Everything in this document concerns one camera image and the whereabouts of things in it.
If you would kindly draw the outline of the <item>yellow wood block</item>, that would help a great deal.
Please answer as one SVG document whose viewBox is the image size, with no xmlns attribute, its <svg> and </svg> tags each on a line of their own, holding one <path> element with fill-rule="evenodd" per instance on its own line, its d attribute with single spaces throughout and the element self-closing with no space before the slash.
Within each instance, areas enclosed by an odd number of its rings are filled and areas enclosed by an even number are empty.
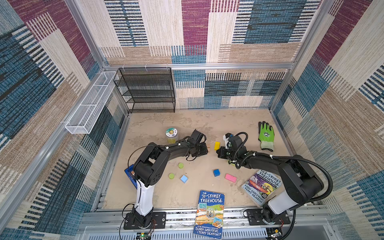
<svg viewBox="0 0 384 240">
<path fill-rule="evenodd" d="M 217 151 L 219 150 L 221 147 L 221 143 L 220 142 L 215 142 L 215 145 L 214 145 L 214 150 Z"/>
</svg>

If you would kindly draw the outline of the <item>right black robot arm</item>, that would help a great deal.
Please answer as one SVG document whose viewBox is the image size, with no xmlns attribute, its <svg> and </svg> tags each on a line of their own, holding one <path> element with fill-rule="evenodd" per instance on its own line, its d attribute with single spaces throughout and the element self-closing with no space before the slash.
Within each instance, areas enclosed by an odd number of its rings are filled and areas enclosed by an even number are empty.
<svg viewBox="0 0 384 240">
<path fill-rule="evenodd" d="M 280 176 L 285 190 L 263 205 L 261 215 L 266 224 L 274 224 L 287 210 L 328 197 L 333 190 L 330 174 L 319 164 L 299 155 L 273 156 L 254 151 L 242 151 L 239 155 L 225 147 L 217 150 L 217 154 L 237 169 L 259 169 Z"/>
</svg>

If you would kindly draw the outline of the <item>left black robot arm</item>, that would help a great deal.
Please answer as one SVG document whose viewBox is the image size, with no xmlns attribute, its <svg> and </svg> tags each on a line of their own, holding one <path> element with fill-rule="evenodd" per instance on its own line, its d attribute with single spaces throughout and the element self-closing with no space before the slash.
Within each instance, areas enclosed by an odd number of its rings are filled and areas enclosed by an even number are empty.
<svg viewBox="0 0 384 240">
<path fill-rule="evenodd" d="M 190 143 L 187 140 L 171 145 L 150 143 L 134 164 L 133 171 L 138 185 L 137 199 L 132 209 L 134 222 L 147 227 L 152 221 L 153 195 L 157 182 L 161 179 L 168 162 L 172 159 L 192 156 L 193 159 L 208 153 L 205 142 Z"/>
</svg>

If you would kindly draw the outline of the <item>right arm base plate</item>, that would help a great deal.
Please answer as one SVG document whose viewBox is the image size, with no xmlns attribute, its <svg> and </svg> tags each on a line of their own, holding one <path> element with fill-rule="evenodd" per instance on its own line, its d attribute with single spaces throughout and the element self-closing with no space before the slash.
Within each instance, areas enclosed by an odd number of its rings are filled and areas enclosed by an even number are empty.
<svg viewBox="0 0 384 240">
<path fill-rule="evenodd" d="M 244 214 L 248 219 L 250 226 L 281 224 L 289 225 L 291 223 L 287 211 L 277 215 L 272 210 L 246 209 Z"/>
</svg>

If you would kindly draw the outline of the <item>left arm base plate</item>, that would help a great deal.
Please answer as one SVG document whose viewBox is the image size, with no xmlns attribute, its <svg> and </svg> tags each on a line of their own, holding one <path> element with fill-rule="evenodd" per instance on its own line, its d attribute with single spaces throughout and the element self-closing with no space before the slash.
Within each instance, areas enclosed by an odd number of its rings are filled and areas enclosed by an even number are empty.
<svg viewBox="0 0 384 240">
<path fill-rule="evenodd" d="M 124 230 L 149 230 L 151 228 L 164 229 L 166 224 L 166 212 L 150 212 L 146 216 L 138 213 L 126 214 L 123 229 Z"/>
</svg>

